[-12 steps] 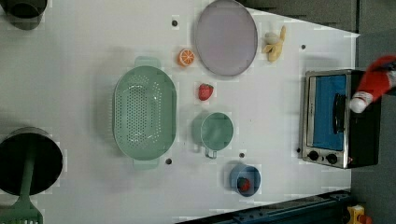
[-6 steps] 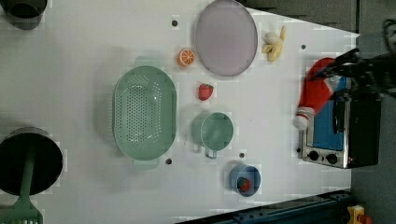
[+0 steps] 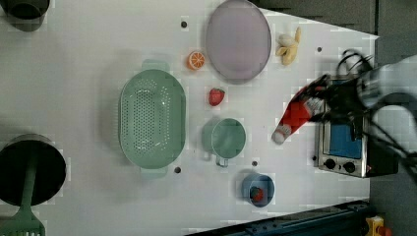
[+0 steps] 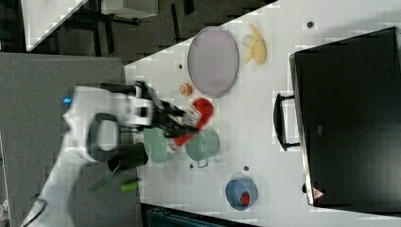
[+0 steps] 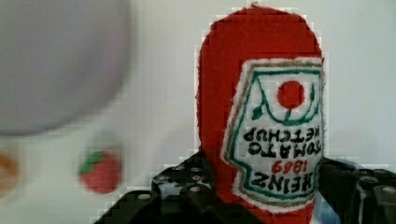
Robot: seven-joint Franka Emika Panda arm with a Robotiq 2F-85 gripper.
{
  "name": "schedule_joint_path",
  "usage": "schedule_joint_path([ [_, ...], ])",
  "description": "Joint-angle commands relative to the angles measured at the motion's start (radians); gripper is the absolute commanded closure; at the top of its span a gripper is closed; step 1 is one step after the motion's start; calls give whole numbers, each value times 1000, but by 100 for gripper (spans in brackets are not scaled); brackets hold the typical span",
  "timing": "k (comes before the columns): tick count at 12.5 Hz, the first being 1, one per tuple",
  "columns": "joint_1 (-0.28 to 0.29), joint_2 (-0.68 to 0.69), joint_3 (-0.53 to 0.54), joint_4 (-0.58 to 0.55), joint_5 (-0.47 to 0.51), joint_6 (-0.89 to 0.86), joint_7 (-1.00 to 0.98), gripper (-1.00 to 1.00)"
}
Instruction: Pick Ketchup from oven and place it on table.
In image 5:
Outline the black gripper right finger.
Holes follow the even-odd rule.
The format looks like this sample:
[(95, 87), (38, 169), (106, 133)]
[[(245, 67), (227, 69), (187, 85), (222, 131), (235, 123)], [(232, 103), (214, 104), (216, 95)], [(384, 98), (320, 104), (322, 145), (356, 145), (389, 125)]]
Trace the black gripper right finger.
[(341, 224), (396, 224), (396, 174), (324, 158), (318, 192)]

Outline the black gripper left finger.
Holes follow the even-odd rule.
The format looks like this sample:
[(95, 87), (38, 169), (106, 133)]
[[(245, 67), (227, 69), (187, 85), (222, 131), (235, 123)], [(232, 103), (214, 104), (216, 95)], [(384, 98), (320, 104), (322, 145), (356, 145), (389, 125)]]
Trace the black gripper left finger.
[(264, 224), (240, 203), (216, 194), (214, 170), (199, 151), (122, 196), (94, 224)]

